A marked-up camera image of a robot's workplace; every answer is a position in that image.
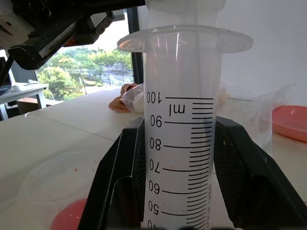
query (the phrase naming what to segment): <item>white table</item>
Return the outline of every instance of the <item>white table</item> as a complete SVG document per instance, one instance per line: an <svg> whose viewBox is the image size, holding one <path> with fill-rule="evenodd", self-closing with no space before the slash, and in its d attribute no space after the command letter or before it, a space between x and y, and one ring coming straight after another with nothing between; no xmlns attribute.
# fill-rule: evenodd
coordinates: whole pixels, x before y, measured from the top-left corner
<svg viewBox="0 0 307 230"><path fill-rule="evenodd" d="M8 91L4 95L0 96L0 116L2 120L8 119L4 103L17 101L25 97L35 96L37 98L38 107L40 109L46 107L46 101L43 94L43 89L48 87L48 84L28 84L16 83L19 86L20 91Z"/></svg>
<svg viewBox="0 0 307 230"><path fill-rule="evenodd" d="M0 122L0 204L14 198L29 171L46 159L74 151L100 152L102 158L124 125L140 116L111 111L108 104L118 95L119 90L96 92ZM274 134L273 158L307 201L307 144ZM218 184L212 194L212 227L231 227ZM0 229L41 229L27 224L0 212Z"/></svg>

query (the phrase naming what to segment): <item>pink dish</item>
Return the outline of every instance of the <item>pink dish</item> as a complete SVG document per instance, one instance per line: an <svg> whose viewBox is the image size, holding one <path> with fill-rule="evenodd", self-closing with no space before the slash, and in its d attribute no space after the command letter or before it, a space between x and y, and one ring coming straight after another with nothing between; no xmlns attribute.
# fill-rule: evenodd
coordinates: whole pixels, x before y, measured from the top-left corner
<svg viewBox="0 0 307 230"><path fill-rule="evenodd" d="M307 107L284 105L273 111L273 131L307 142Z"/></svg>

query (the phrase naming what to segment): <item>plastic bag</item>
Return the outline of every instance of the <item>plastic bag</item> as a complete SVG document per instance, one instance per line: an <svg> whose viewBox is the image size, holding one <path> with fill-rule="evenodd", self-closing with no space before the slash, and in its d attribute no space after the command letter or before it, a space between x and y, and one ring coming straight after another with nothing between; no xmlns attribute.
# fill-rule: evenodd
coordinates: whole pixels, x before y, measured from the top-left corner
<svg viewBox="0 0 307 230"><path fill-rule="evenodd" d="M294 85L265 94L253 101L228 100L217 115L241 124L251 139L268 154L272 153L272 112L290 102Z"/></svg>
<svg viewBox="0 0 307 230"><path fill-rule="evenodd" d="M131 112L144 113L144 84L127 91L120 100Z"/></svg>

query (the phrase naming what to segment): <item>plastic graduated cylinder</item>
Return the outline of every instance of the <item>plastic graduated cylinder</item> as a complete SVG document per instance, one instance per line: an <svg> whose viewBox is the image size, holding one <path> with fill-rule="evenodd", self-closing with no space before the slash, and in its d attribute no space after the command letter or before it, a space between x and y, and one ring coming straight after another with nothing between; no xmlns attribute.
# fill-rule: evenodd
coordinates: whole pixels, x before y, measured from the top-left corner
<svg viewBox="0 0 307 230"><path fill-rule="evenodd" d="M220 40L175 32L145 42L143 226L209 229Z"/></svg>

